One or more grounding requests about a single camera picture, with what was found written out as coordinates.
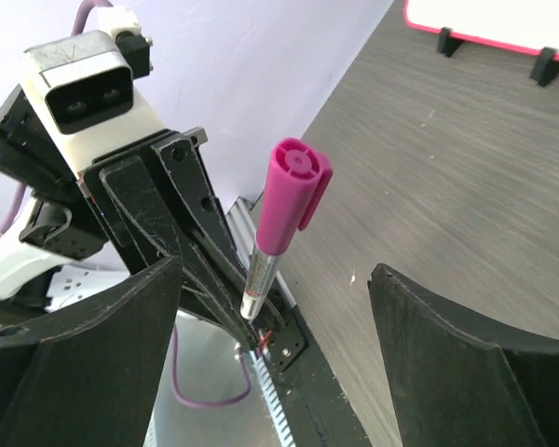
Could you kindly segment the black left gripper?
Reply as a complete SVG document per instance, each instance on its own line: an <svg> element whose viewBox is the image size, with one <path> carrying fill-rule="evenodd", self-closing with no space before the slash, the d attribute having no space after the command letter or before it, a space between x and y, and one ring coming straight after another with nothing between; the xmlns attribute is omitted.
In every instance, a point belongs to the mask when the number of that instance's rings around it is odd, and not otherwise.
<svg viewBox="0 0 559 447"><path fill-rule="evenodd" d="M267 349L272 368L285 371L307 339L277 278L254 323L240 315L248 268L199 154L207 140L200 127L164 129L98 156L82 171L88 203L129 270L182 257L181 309Z"/></svg>

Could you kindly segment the magenta capped whiteboard marker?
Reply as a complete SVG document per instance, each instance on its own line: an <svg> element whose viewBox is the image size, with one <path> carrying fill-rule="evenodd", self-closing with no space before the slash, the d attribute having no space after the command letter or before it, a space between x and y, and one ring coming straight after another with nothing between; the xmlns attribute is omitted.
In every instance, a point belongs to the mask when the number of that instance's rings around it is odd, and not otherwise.
<svg viewBox="0 0 559 447"><path fill-rule="evenodd" d="M248 321L258 316L281 256L307 228L333 174L329 157L299 139L286 138L272 150L240 306Z"/></svg>

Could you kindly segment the pink framed whiteboard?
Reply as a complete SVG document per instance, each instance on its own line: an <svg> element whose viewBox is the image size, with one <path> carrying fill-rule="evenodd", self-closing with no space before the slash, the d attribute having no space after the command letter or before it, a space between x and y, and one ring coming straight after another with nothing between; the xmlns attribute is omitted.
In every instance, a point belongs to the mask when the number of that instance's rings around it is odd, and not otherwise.
<svg viewBox="0 0 559 447"><path fill-rule="evenodd" d="M559 0L417 0L403 13L424 32L449 28L456 38L534 56L550 47L559 61Z"/></svg>

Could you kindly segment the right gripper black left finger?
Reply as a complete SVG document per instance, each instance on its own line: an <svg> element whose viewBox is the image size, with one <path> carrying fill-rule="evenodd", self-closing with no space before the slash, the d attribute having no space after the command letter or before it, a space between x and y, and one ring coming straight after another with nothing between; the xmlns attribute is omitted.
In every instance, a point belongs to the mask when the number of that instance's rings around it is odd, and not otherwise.
<svg viewBox="0 0 559 447"><path fill-rule="evenodd" d="M181 257L0 333L0 446L141 446L183 282Z"/></svg>

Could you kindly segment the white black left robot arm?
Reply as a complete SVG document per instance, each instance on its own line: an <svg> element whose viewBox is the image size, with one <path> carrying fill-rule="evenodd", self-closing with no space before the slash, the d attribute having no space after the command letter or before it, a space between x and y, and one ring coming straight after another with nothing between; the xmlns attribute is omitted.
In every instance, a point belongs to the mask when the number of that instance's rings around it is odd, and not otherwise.
<svg viewBox="0 0 559 447"><path fill-rule="evenodd" d="M1 330L0 382L40 373L156 374L177 310L267 348L278 372L307 348L293 312L268 304L255 324L239 314L246 271L200 157L206 140L201 128L144 136L100 156L80 185L67 169L37 171L44 193L13 224L15 241L58 263L111 242L130 276L71 308Z"/></svg>

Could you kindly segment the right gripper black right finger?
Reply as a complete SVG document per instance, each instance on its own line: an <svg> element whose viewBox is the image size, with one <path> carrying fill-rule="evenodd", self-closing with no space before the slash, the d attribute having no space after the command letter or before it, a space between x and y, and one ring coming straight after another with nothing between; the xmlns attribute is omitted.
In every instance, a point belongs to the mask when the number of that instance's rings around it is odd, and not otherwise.
<svg viewBox="0 0 559 447"><path fill-rule="evenodd" d="M559 340L429 291L386 264L368 283L405 446L559 446Z"/></svg>

